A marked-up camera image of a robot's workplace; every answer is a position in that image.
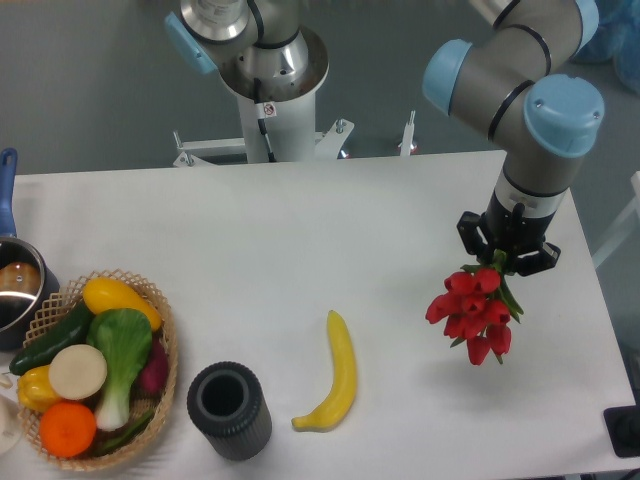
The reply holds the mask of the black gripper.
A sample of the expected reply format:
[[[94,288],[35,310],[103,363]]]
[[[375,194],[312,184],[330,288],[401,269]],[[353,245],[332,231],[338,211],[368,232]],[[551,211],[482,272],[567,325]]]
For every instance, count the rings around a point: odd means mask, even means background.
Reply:
[[[479,263],[490,263],[496,250],[515,256],[512,271],[522,277],[553,269],[561,249],[546,240],[559,206],[549,199],[495,189],[483,215],[464,211],[456,224],[465,251]]]

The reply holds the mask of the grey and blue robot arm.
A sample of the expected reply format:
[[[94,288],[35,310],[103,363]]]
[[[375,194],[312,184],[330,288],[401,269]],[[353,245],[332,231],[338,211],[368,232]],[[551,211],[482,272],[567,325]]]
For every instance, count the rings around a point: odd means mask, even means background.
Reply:
[[[592,1],[479,1],[494,37],[476,47],[442,45],[422,92],[437,109],[501,148],[506,158],[485,212],[464,213],[466,251],[506,275],[553,268],[547,228],[604,117],[589,82],[558,73],[594,36]],[[322,40],[304,27],[296,1],[184,1],[164,21],[181,57],[218,73],[235,95],[251,163],[334,157],[337,130],[318,137],[315,95],[329,67]]]

